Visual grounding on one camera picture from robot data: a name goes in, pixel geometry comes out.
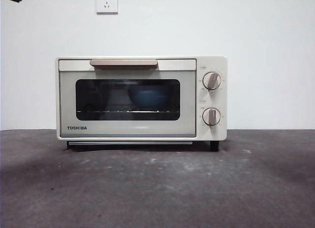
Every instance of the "control knob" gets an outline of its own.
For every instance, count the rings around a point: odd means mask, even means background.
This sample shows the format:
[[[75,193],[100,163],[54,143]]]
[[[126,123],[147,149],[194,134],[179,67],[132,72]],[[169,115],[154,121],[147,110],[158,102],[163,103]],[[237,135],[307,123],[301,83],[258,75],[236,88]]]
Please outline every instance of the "control knob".
[[[215,126],[220,121],[220,113],[215,108],[208,108],[203,112],[203,121],[209,126]]]
[[[202,82],[207,89],[215,90],[220,86],[221,78],[217,73],[210,72],[203,77]]]

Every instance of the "concrete floor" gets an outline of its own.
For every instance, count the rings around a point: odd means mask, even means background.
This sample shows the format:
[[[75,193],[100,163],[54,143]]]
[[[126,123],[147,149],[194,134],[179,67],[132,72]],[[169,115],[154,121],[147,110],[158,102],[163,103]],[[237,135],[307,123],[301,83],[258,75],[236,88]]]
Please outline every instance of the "concrete floor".
[[[315,130],[64,149],[54,130],[1,132],[2,228],[315,227]]]

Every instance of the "oven window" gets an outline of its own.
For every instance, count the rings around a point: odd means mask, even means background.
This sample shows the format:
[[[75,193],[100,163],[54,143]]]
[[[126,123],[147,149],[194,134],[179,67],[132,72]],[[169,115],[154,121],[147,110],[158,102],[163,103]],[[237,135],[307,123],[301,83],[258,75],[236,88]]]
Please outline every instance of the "oven window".
[[[176,121],[180,82],[176,79],[80,79],[75,85],[81,121]]]

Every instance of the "door handle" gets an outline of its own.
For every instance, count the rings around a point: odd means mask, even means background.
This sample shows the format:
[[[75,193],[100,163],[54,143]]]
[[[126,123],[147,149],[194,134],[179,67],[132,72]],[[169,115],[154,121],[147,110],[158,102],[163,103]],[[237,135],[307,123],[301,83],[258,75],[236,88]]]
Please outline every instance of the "door handle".
[[[105,65],[114,65],[114,66],[120,66],[120,65],[157,65],[158,61],[153,59],[148,60],[115,60],[115,59],[95,59],[90,60],[90,65],[92,66],[105,66]]]

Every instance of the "electrical socket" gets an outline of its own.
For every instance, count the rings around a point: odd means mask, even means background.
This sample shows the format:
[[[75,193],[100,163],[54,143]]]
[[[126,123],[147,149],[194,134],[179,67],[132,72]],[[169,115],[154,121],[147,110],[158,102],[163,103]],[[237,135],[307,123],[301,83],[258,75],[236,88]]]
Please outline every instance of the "electrical socket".
[[[96,0],[97,13],[118,13],[118,0]]]

